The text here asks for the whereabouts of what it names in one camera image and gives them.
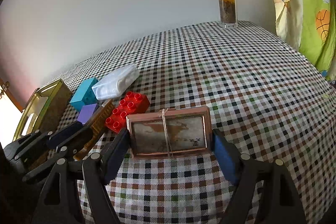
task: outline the orange basketball print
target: orange basketball print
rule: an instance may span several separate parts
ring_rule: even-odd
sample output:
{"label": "orange basketball print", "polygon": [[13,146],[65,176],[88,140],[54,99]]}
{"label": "orange basketball print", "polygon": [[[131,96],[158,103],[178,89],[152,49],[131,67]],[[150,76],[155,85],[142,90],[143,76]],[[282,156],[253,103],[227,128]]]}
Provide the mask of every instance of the orange basketball print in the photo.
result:
{"label": "orange basketball print", "polygon": [[325,42],[329,32],[330,11],[323,9],[316,15],[316,30],[321,37],[321,40]]}

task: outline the checkered tablecloth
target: checkered tablecloth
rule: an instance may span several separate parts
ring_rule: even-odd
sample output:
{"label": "checkered tablecloth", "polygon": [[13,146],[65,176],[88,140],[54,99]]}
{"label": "checkered tablecloth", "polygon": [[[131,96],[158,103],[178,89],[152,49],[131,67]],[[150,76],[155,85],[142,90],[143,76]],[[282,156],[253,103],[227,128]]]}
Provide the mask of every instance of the checkered tablecloth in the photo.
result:
{"label": "checkered tablecloth", "polygon": [[[130,63],[140,77],[128,90],[146,94],[150,111],[207,105],[212,127],[241,152],[281,158],[308,222],[322,217],[336,196],[336,91],[304,56],[250,22],[234,30],[203,23],[116,46],[58,77],[75,92],[84,79],[101,79]],[[69,105],[58,128],[77,116]],[[106,133],[92,152],[112,139]],[[85,219],[93,223],[83,182],[78,186]],[[127,154],[106,189],[123,223],[217,223],[234,191],[213,154],[173,160]],[[260,184],[250,221],[259,193]]]}

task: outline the translucent plastic container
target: translucent plastic container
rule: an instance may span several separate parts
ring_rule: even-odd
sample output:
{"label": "translucent plastic container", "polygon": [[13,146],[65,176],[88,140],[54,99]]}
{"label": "translucent plastic container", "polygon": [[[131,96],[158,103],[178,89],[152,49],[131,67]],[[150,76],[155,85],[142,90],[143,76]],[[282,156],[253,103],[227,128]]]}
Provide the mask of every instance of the translucent plastic container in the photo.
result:
{"label": "translucent plastic container", "polygon": [[120,97],[139,77],[135,64],[116,69],[92,86],[97,100]]}

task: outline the red lego brick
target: red lego brick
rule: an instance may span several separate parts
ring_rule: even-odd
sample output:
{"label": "red lego brick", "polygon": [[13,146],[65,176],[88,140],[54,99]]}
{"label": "red lego brick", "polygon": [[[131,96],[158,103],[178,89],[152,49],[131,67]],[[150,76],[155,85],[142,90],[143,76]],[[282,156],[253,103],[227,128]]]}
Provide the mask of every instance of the red lego brick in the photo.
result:
{"label": "red lego brick", "polygon": [[105,121],[105,126],[119,133],[126,127],[126,116],[128,114],[145,113],[150,103],[146,95],[129,91],[119,105],[113,109],[112,114]]}

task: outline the teal building block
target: teal building block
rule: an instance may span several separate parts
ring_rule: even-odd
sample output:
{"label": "teal building block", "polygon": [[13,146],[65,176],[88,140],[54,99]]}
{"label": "teal building block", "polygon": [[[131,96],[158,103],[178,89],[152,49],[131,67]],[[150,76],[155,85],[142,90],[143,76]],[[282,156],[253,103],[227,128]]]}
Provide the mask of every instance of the teal building block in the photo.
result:
{"label": "teal building block", "polygon": [[98,103],[98,100],[93,93],[92,86],[97,83],[98,80],[93,77],[84,80],[76,90],[73,95],[70,104],[77,110],[80,111],[82,106]]}

